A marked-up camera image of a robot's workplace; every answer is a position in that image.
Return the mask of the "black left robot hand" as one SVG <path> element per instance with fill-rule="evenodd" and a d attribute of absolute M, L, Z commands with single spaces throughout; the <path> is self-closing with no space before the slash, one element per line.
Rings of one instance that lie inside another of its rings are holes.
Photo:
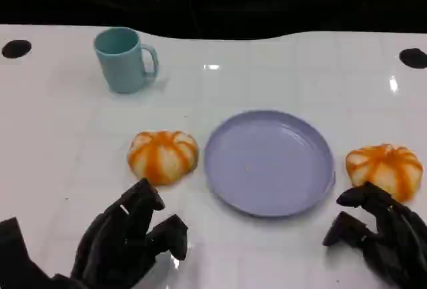
<path fill-rule="evenodd" d="M 147 179 L 124 192 L 86 229 L 76 251 L 71 278 L 86 288 L 133 288 L 153 268 L 159 254 L 187 256 L 188 227 L 172 215 L 151 227 L 165 204 Z"/>

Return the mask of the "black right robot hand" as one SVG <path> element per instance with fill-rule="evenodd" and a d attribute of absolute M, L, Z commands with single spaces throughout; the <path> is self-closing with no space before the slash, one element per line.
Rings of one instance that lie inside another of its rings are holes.
<path fill-rule="evenodd" d="M 346 190 L 336 202 L 371 213 L 377 232 L 342 211 L 328 230 L 324 246 L 343 242 L 361 250 L 368 267 L 388 284 L 426 287 L 426 224 L 416 212 L 370 182 Z"/>

